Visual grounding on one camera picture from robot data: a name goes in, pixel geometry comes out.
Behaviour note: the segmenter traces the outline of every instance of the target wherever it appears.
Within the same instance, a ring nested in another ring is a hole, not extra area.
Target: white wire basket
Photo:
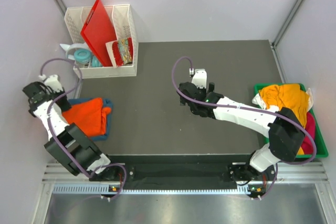
[[[84,25],[86,18],[91,11],[88,7],[71,7],[67,9],[65,13],[64,21],[67,25],[73,43],[84,43],[80,31]],[[132,38],[133,43],[133,63],[131,65],[114,67],[101,67],[93,68],[91,63],[79,64],[79,68],[82,71],[83,79],[89,78],[106,78],[106,77],[129,77],[137,75],[138,64],[138,38],[135,32],[135,26],[130,5],[108,5],[105,6],[105,10],[108,13],[111,21],[114,25],[117,39]],[[79,76],[79,71],[73,68],[76,75]]]

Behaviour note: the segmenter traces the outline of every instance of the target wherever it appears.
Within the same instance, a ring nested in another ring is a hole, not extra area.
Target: gray table surface
[[[180,106],[171,70],[181,56],[205,68],[215,92],[251,105],[254,85],[281,82],[266,40],[153,42],[139,44],[136,77],[86,79],[81,98],[114,103],[111,133],[97,145],[107,154],[237,154],[260,148],[263,137],[230,122],[192,115]],[[190,81],[181,62],[176,81]]]

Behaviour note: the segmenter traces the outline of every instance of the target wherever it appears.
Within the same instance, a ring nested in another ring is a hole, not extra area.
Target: white cable clip
[[[42,75],[39,75],[38,78],[41,80],[41,81],[44,81],[47,77],[45,74],[42,74]]]
[[[194,75],[195,75],[195,69],[189,68],[189,76],[194,77]]]

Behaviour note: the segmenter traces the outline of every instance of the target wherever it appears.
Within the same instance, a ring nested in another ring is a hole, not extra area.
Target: aluminum frame
[[[272,43],[272,45],[274,47],[277,47],[281,41],[281,39],[283,38],[284,34],[286,33],[288,27],[290,26],[290,24],[292,23],[293,19],[295,18],[298,10],[300,9],[303,1],[305,0],[296,0],[292,9],[290,10],[287,18],[285,19],[283,25],[280,28],[280,31],[278,32],[277,36],[274,39],[274,42]]]
[[[329,184],[328,177],[325,173],[323,164],[311,162],[305,165],[288,165],[278,163],[279,171],[276,184],[314,184],[318,192],[319,200],[328,223],[336,223],[336,199]],[[86,187],[90,185],[118,185],[118,182],[89,182],[85,175],[80,174],[77,177],[70,174],[62,165],[56,161],[50,162],[42,179],[42,187],[40,190],[40,198],[37,203],[32,224],[44,224],[51,195],[55,187],[61,185],[70,188]],[[260,182],[250,182],[250,184],[260,184]],[[97,194],[92,190],[86,194]],[[235,190],[130,190],[125,194],[239,194]]]

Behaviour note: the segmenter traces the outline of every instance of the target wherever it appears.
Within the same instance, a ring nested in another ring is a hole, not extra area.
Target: blue towel
[[[71,105],[76,105],[76,104],[80,104],[80,103],[83,103],[83,102],[90,101],[92,99],[93,98],[78,98],[78,99],[69,99],[68,101]],[[105,107],[110,107],[111,109],[113,109],[113,103],[111,102],[111,100],[103,98],[103,108],[105,108]],[[106,132],[105,132],[105,134],[100,135],[100,136],[92,136],[92,137],[90,137],[90,139],[92,141],[106,140],[107,137],[110,134],[111,120],[112,120],[112,112],[110,114],[108,114],[107,118],[106,118]]]

